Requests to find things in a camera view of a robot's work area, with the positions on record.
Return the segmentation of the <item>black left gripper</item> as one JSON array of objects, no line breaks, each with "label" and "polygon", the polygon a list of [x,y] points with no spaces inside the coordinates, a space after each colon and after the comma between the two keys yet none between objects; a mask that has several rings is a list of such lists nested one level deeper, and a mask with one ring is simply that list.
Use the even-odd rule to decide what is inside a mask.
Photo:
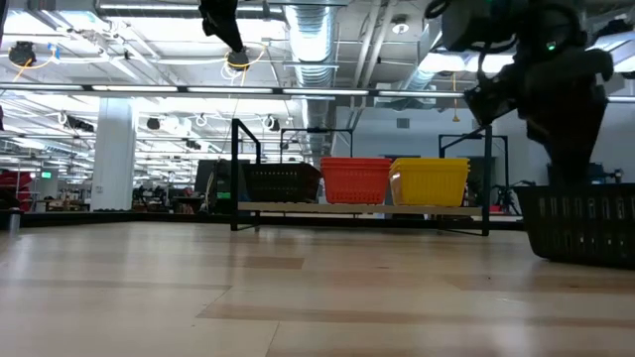
[{"label": "black left gripper", "polygon": [[235,53],[240,53],[244,45],[236,23],[237,0],[200,0],[199,13],[206,35],[217,35]]}]

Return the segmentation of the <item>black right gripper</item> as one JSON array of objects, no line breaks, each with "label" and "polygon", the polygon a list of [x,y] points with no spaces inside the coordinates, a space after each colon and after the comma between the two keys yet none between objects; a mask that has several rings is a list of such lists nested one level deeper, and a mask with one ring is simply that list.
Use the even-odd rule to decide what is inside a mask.
[{"label": "black right gripper", "polygon": [[609,53],[571,50],[535,63],[523,74],[519,117],[527,122],[530,140],[549,144],[550,185],[587,182],[593,143],[608,103],[603,83],[613,72]]}]

